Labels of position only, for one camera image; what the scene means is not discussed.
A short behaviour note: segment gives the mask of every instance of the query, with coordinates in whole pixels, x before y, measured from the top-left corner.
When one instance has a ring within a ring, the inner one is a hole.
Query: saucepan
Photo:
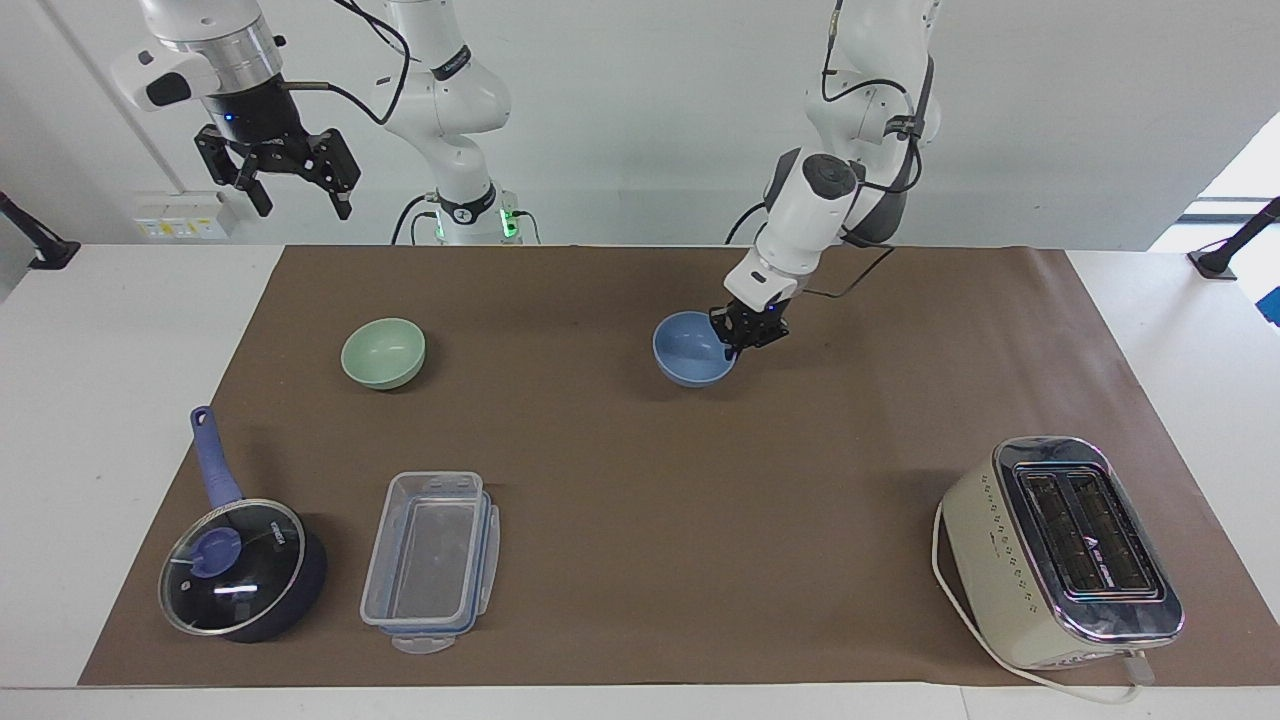
[[[271,639],[311,609],[324,587],[324,544],[273,500],[246,500],[227,466],[207,406],[191,413],[196,457],[212,510],[169,552],[160,607],[174,628],[233,642]]]

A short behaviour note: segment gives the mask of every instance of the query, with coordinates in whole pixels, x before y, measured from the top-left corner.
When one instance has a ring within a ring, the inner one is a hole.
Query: bowl
[[[426,359],[426,336],[401,318],[374,320],[342,346],[342,369],[370,389],[393,389],[413,379]]]
[[[653,356],[662,374],[682,387],[708,387],[733,369],[707,313],[668,315],[653,332]]]

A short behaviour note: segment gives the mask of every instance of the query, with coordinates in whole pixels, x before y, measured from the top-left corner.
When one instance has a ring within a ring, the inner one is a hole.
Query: green bowl
[[[426,336],[408,320],[383,318],[351,333],[342,369],[370,389],[393,389],[413,379],[426,360]]]

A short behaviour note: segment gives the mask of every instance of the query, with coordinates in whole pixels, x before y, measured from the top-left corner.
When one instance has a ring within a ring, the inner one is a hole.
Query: brown paper mat
[[[874,258],[828,252],[813,284]],[[1151,653],[1157,682],[1280,684],[1275,620],[1065,255],[900,250],[844,300],[796,300],[792,336],[717,387],[681,389],[653,363],[653,328],[722,302],[737,259],[287,249],[214,406],[246,492],[324,538],[324,594],[269,644],[168,626],[156,575],[206,510],[188,455],[81,684],[1018,684],[938,591],[929,525],[996,443],[1038,433],[1100,443],[1166,560],[1189,620]],[[431,348],[381,395],[338,351],[385,315]],[[397,652],[358,615],[402,470],[475,470],[502,509],[489,612],[436,656]]]

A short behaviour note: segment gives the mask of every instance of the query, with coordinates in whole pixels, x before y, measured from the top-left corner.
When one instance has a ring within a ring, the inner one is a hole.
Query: blue bowl
[[[733,369],[724,359],[724,343],[716,337],[707,313],[686,310],[667,316],[653,332],[653,356],[671,382],[684,387],[708,387]]]

